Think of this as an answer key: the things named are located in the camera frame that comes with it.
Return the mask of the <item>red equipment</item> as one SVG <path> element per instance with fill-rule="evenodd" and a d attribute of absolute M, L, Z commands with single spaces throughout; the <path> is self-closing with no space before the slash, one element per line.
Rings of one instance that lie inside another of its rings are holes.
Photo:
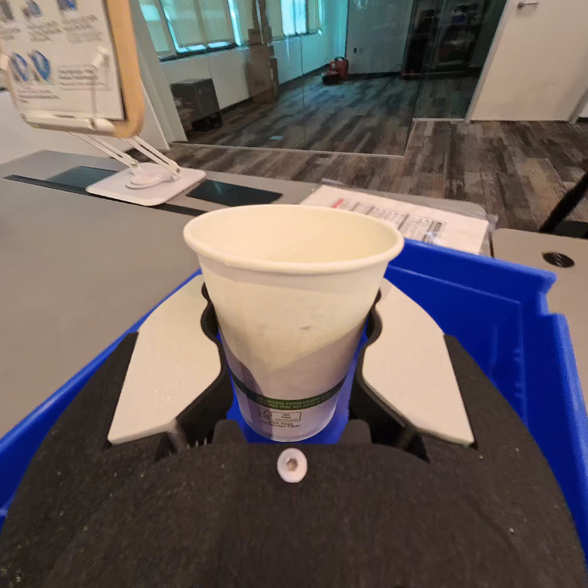
<path fill-rule="evenodd" d="M 332 86 L 345 81 L 348 76 L 349 60 L 343 56 L 337 56 L 328 65 L 326 71 L 322 73 L 322 84 Z"/>

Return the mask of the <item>dark shelving unit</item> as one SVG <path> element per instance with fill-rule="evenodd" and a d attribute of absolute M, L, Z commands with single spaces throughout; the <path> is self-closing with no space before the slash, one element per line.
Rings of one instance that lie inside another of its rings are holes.
<path fill-rule="evenodd" d="M 414 1 L 401 79 L 465 76 L 480 26 L 479 1 Z"/>

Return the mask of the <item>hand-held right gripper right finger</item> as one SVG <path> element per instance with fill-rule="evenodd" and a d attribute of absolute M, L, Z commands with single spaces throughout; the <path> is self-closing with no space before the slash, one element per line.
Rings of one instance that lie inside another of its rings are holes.
<path fill-rule="evenodd" d="M 418 303 L 382 281 L 370 318 L 373 331 L 358 358 L 359 385 L 354 411 L 363 420 L 374 409 L 381 420 L 400 426 L 395 445 L 415 435 L 455 445 L 474 445 L 445 334 Z"/>

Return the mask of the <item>stack of white paper cups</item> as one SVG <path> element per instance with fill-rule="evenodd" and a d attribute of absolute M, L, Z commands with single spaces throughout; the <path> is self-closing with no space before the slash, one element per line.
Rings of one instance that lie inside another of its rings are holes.
<path fill-rule="evenodd" d="M 239 409 L 275 442 L 306 440 L 334 416 L 386 268 L 392 224 L 307 205 L 249 205 L 190 220 Z"/>

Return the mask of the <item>stacked cardboard boxes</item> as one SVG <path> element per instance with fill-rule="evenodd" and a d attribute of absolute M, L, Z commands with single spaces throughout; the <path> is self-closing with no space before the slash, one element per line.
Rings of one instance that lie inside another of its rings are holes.
<path fill-rule="evenodd" d="M 279 76 L 268 2 L 251 1 L 252 25 L 248 29 L 249 57 L 246 82 L 255 104 L 271 105 L 279 93 Z"/>

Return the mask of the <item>blue plastic bin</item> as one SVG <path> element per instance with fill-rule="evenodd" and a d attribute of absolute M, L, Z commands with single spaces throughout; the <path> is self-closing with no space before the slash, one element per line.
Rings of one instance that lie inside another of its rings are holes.
<path fill-rule="evenodd" d="M 122 339 L 136 332 L 193 271 L 139 311 L 118 319 L 107 342 L 48 391 L 1 437 L 1 532 L 26 469 L 61 417 Z M 548 311 L 553 273 L 408 241 L 385 277 L 454 336 L 515 410 L 539 445 L 573 516 L 587 559 L 587 415 L 571 336 L 563 315 Z"/>

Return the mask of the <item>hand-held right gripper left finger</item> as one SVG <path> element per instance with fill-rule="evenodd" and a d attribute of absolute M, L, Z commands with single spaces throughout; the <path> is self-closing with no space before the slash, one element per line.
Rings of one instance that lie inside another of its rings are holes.
<path fill-rule="evenodd" d="M 195 275 L 140 326 L 107 434 L 121 445 L 165 434 L 204 445 L 230 409 L 230 375 L 214 308 Z"/>

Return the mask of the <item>dark low cabinet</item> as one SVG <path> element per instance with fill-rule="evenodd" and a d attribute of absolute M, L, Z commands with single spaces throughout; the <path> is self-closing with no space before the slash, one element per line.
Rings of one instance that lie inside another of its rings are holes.
<path fill-rule="evenodd" d="M 221 109 L 212 78 L 185 79 L 170 85 L 186 135 L 222 126 Z"/>

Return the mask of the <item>laminated printed paper sheet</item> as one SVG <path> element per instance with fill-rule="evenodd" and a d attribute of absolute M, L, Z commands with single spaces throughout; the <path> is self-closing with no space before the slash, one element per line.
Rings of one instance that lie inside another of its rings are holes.
<path fill-rule="evenodd" d="M 492 222 L 480 205 L 416 195 L 371 193 L 331 183 L 301 204 L 346 210 L 394 226 L 405 239 L 480 254 L 488 248 Z"/>

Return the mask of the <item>black monitor floor stand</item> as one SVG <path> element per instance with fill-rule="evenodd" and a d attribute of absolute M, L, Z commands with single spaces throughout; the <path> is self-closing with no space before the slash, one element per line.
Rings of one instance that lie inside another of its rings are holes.
<path fill-rule="evenodd" d="M 560 236 L 573 236 L 573 231 L 579 231 L 578 227 L 572 228 L 571 223 L 565 219 L 574 211 L 579 203 L 587 196 L 587 172 L 577 184 L 566 192 L 547 219 L 541 224 L 538 232 L 545 234 L 558 234 Z"/>

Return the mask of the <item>white printed instruction sheet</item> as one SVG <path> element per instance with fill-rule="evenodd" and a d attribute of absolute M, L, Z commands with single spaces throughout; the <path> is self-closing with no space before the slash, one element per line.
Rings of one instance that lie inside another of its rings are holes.
<path fill-rule="evenodd" d="M 109 53 L 92 119 L 92 60 Z M 87 120 L 123 121 L 116 49 L 105 1 L 1 1 L 1 69 L 21 115 L 92 128 Z"/>

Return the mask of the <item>white door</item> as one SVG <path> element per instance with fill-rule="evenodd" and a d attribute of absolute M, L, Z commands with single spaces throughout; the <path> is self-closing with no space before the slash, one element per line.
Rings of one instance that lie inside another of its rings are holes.
<path fill-rule="evenodd" d="M 506 1 L 466 121 L 563 121 L 587 114 L 587 1 Z"/>

